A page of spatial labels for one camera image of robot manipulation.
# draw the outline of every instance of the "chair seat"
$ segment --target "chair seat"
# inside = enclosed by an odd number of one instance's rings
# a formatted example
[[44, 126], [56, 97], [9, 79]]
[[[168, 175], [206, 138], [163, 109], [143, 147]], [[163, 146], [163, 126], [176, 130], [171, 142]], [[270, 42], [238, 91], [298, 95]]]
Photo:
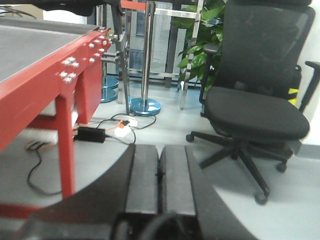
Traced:
[[234, 137], [288, 141], [309, 132], [305, 116], [282, 98], [214, 86], [206, 100], [207, 118]]

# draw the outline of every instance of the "red table leg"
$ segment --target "red table leg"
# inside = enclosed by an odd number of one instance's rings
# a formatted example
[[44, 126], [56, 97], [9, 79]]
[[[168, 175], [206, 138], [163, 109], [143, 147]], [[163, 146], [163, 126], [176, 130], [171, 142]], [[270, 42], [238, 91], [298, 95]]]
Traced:
[[62, 197], [75, 193], [75, 150], [72, 130], [72, 103], [70, 99], [58, 96], [55, 99], [56, 123]]

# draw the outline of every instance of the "chair armrest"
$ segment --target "chair armrest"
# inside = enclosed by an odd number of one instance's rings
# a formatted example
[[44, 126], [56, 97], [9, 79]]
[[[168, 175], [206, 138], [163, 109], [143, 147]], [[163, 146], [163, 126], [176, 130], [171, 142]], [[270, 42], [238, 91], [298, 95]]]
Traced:
[[201, 82], [200, 96], [199, 96], [199, 102], [201, 104], [205, 104], [205, 100], [206, 100], [204, 93], [205, 93], [205, 88], [208, 82], [208, 76], [209, 76], [212, 58], [214, 57], [214, 55], [216, 55], [219, 52], [220, 48], [221, 47], [219, 45], [214, 45], [211, 43], [205, 44], [203, 46], [203, 52], [206, 53], [207, 57], [206, 57], [203, 79]]
[[314, 71], [309, 86], [306, 89], [303, 99], [301, 101], [301, 106], [299, 108], [301, 112], [305, 110], [320, 81], [320, 62], [306, 61], [305, 64], [309, 67], [314, 68]]
[[216, 55], [220, 50], [220, 46], [219, 45], [214, 45], [211, 43], [207, 43], [203, 46], [203, 51], [206, 54], [211, 54], [211, 55]]

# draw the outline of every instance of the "black office chair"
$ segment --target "black office chair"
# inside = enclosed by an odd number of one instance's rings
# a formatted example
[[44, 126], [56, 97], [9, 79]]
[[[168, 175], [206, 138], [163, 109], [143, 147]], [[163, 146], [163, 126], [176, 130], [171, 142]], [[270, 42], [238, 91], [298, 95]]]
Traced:
[[221, 63], [205, 102], [210, 63], [219, 47], [204, 47], [208, 58], [200, 101], [205, 103], [205, 116], [223, 136], [192, 131], [186, 140], [192, 142], [196, 136], [224, 146], [201, 162], [201, 168], [227, 156], [234, 160], [239, 157], [263, 190], [263, 194], [255, 195], [259, 204], [267, 202], [270, 190], [252, 157], [279, 160], [277, 169], [284, 172], [292, 151], [288, 154], [278, 146], [302, 139], [309, 131], [302, 111], [319, 82], [320, 64], [306, 62], [314, 68], [314, 75], [300, 109], [288, 102], [288, 95], [315, 17], [310, 3], [311, 0], [228, 0]]

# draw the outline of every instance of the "red metal table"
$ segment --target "red metal table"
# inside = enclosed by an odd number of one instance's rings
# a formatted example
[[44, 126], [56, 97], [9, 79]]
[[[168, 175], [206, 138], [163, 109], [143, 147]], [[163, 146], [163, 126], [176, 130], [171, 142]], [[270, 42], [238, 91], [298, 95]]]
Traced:
[[[72, 108], [88, 123], [101, 98], [108, 30], [97, 26], [0, 18], [0, 151], [24, 128], [58, 131], [62, 197], [75, 192]], [[39, 115], [55, 100], [55, 116]], [[32, 205], [0, 204], [0, 216], [27, 218]]]

